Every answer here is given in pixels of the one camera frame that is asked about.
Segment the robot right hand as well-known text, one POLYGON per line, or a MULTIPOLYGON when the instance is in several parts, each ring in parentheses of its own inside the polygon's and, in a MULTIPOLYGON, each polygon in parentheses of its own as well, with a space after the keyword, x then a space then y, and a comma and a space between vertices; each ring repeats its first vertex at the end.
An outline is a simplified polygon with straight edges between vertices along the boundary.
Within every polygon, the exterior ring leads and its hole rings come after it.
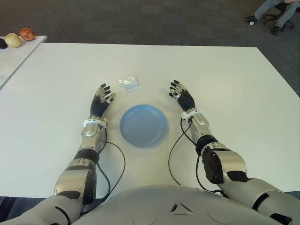
POLYGON ((184 112, 195 109, 195 102, 185 86, 177 80, 171 82, 169 96, 175 98, 184 112))

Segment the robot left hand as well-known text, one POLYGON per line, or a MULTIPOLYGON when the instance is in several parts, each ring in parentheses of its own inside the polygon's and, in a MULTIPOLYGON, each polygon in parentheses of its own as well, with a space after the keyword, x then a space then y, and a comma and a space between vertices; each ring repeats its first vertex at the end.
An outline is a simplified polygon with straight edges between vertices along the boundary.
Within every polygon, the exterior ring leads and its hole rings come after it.
POLYGON ((110 103, 115 99, 115 93, 111 93, 110 86, 103 83, 96 91, 90 106, 90 116, 101 118, 110 103))

